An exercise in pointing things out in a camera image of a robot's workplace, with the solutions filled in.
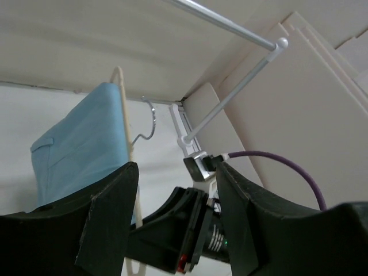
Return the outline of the light blue trousers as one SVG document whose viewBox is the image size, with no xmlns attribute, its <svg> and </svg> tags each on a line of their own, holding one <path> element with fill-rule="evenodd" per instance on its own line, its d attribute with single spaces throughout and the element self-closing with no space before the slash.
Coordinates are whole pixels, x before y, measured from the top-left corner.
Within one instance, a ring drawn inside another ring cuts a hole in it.
<svg viewBox="0 0 368 276">
<path fill-rule="evenodd" d="M 129 162 L 118 86 L 101 83 L 30 151 L 38 206 L 84 189 Z"/>
</svg>

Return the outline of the cream plastic clothes hanger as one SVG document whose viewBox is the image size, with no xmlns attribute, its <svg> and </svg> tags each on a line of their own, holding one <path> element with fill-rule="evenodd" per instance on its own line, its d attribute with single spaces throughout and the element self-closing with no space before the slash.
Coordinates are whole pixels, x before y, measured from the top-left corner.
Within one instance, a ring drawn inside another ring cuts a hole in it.
<svg viewBox="0 0 368 276">
<path fill-rule="evenodd" d="M 117 66 L 114 68 L 113 73 L 110 78 L 110 83 L 114 83 L 115 79 L 117 80 L 117 86 L 120 91 L 121 106 L 122 106 L 122 113 L 123 113 L 123 119 L 124 119 L 124 129 L 125 129 L 125 136 L 126 136 L 126 146 L 128 149 L 129 161 L 133 161 L 133 140 L 131 138 L 131 128 L 129 126 L 129 116 L 128 116 L 128 111 L 127 111 L 127 98 L 126 98 L 126 92 L 125 92 L 125 86 L 124 86 L 124 75 L 123 75 L 122 68 L 120 66 Z M 141 211 L 139 189 L 137 189 L 137 192 L 136 192 L 136 199 L 135 199 L 133 214 L 135 215 L 135 227 L 136 228 L 142 227 L 143 217 L 142 217 L 142 211 Z M 138 271 L 135 273 L 133 271 L 132 259 L 129 259 L 126 257 L 125 261 L 126 261 L 127 275 L 139 275 L 139 276 L 146 275 L 146 271 L 147 271 L 146 264 L 139 262 Z"/>
</svg>

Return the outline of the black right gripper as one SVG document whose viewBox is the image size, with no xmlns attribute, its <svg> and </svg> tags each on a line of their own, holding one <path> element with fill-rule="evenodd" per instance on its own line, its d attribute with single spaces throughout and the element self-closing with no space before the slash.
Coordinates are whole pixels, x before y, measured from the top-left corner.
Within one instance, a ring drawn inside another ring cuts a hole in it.
<svg viewBox="0 0 368 276">
<path fill-rule="evenodd" d="M 191 272 L 202 256 L 229 263 L 219 204 L 202 190 L 176 187 L 141 227 L 131 226 L 128 258 L 167 273 Z"/>
</svg>

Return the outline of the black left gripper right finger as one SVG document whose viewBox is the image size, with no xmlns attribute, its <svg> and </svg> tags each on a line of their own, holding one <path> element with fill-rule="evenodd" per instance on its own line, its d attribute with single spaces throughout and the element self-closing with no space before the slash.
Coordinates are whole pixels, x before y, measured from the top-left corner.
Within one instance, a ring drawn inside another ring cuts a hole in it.
<svg viewBox="0 0 368 276">
<path fill-rule="evenodd" d="M 222 163 L 221 220 L 233 275 L 366 275 L 367 203 L 325 211 L 293 202 Z"/>
</svg>

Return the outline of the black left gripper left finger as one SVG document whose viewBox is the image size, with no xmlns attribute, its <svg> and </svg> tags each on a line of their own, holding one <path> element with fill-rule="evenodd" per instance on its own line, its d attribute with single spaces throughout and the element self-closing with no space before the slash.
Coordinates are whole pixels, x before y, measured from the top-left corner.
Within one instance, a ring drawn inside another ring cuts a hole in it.
<svg viewBox="0 0 368 276">
<path fill-rule="evenodd" d="M 120 275 L 139 169 L 104 179 L 32 212 L 1 217 L 2 275 Z"/>
</svg>

